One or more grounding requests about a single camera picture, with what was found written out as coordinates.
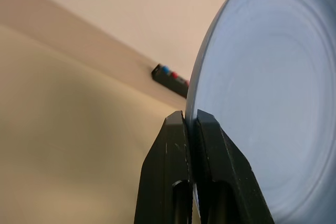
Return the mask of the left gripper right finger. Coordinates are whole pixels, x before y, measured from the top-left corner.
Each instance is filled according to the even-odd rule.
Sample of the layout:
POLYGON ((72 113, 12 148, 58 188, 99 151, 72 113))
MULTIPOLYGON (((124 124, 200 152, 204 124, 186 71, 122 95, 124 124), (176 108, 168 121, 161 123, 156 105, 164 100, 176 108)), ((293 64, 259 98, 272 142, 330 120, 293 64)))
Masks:
POLYGON ((275 224, 247 158, 215 117, 202 110, 194 144, 202 224, 275 224))

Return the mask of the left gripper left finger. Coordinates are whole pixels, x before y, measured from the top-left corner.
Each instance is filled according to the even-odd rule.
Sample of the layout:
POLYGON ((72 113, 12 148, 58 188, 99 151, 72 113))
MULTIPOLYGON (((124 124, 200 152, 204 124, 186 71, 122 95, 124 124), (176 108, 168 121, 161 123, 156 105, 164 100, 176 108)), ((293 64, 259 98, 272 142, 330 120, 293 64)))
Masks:
POLYGON ((164 119, 141 168, 134 224, 192 224, 193 176, 182 111, 164 119))

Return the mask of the blue plate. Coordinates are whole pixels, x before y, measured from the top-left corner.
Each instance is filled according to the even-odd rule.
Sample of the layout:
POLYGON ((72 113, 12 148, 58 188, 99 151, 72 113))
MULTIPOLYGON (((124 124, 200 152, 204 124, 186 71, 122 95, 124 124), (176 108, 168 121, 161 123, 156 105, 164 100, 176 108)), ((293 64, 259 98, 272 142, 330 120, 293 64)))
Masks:
POLYGON ((226 0, 198 52, 186 121, 212 114, 276 224, 336 224, 336 0, 226 0))

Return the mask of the black button box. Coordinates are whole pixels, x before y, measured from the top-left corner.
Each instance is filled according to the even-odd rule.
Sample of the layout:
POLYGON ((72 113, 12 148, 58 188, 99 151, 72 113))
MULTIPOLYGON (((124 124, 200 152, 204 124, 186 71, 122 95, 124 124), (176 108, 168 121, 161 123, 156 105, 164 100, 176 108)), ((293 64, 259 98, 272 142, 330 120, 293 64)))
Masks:
POLYGON ((179 75, 177 79, 174 79, 171 76, 171 73, 174 72, 170 69, 170 74, 165 74, 162 71, 161 64, 158 64, 151 72, 152 79, 161 84, 162 86, 168 88, 169 90, 175 92, 176 94, 187 98, 188 93, 188 87, 189 87, 189 81, 184 79, 179 75))

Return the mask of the beige table cover sheet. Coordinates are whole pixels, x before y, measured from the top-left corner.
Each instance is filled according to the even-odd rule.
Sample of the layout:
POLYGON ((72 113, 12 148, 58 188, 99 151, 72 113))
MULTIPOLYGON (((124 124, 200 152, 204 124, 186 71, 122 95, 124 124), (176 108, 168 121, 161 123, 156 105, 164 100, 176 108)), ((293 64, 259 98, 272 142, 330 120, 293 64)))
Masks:
POLYGON ((133 224, 144 158, 184 107, 0 25, 0 224, 133 224))

